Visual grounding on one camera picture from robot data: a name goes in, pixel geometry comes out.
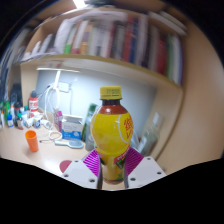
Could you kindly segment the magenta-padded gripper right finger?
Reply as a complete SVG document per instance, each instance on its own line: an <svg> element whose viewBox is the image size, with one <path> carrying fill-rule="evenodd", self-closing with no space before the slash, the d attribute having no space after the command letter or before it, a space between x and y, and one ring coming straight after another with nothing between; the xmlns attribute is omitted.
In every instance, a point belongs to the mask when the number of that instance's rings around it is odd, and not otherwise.
<svg viewBox="0 0 224 224"><path fill-rule="evenodd" d="M143 187L165 176L165 172L151 156L144 157L134 148L129 149L124 164L126 189Z"/></svg>

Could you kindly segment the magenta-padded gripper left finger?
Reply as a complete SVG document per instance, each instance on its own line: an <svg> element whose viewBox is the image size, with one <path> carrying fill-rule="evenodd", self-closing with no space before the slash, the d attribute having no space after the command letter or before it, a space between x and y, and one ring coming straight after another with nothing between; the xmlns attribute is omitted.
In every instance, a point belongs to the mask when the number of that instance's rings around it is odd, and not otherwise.
<svg viewBox="0 0 224 224"><path fill-rule="evenodd" d="M82 159L64 160L60 163L62 177L84 188L102 189L102 168L95 149Z"/></svg>

